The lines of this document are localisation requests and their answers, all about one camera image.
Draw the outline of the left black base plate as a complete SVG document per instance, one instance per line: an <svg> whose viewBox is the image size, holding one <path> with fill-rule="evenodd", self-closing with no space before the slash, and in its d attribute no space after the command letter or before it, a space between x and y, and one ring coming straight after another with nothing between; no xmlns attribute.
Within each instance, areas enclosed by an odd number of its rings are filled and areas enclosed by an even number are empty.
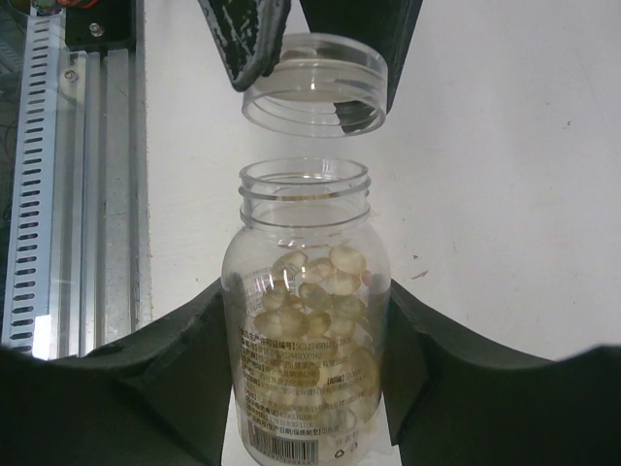
<svg viewBox="0 0 621 466"><path fill-rule="evenodd" d="M64 41L71 51L104 52L135 47L135 1L66 1L64 13Z"/></svg>

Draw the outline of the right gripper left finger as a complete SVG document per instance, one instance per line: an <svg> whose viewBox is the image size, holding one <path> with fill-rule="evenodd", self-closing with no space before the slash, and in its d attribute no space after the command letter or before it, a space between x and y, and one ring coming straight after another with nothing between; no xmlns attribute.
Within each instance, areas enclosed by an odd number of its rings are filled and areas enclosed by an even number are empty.
<svg viewBox="0 0 621 466"><path fill-rule="evenodd" d="M222 290L83 357L1 352L5 465L217 465L231 393Z"/></svg>

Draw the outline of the clear bottle cap orange label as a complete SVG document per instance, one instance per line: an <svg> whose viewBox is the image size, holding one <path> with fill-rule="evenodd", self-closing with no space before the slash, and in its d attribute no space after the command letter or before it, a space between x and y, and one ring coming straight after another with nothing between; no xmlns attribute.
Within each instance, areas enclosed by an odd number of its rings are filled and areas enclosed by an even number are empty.
<svg viewBox="0 0 621 466"><path fill-rule="evenodd" d="M242 111L278 133L340 138L378 129L387 96L388 66L376 50L333 34L287 34L272 73L244 92Z"/></svg>

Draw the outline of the aluminium mounting rail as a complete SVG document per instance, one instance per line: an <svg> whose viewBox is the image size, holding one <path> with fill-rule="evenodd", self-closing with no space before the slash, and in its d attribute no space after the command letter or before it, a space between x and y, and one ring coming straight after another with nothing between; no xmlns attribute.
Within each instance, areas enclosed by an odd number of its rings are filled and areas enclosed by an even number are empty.
<svg viewBox="0 0 621 466"><path fill-rule="evenodd" d="M152 321L145 4L132 6L130 45L60 52L51 359L85 355Z"/></svg>

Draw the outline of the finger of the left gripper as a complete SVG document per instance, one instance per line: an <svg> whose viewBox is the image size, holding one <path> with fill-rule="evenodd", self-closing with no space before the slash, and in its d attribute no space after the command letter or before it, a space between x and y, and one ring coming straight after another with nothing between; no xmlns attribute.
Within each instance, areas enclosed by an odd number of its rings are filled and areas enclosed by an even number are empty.
<svg viewBox="0 0 621 466"><path fill-rule="evenodd" d="M244 92L279 62L289 0L199 0L230 84Z"/></svg>
<svg viewBox="0 0 621 466"><path fill-rule="evenodd" d="M303 1L310 33L333 34L363 43L388 66L387 114L392 109L420 1Z"/></svg>

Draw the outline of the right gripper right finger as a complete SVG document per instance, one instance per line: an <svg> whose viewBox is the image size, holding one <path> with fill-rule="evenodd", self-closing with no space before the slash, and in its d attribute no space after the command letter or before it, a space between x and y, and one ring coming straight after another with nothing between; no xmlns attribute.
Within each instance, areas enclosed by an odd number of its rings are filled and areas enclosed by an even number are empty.
<svg viewBox="0 0 621 466"><path fill-rule="evenodd" d="M405 465L616 465L620 349L561 361L476 334L391 286L382 364Z"/></svg>

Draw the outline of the clear bottle yellow pills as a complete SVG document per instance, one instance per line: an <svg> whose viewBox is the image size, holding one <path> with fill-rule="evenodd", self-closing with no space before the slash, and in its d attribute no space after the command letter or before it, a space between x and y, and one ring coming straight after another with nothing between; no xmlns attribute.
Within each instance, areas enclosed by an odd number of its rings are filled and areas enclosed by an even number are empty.
<svg viewBox="0 0 621 466"><path fill-rule="evenodd" d="M391 272L365 165L257 162L221 286L238 428L262 465L355 465L381 401Z"/></svg>

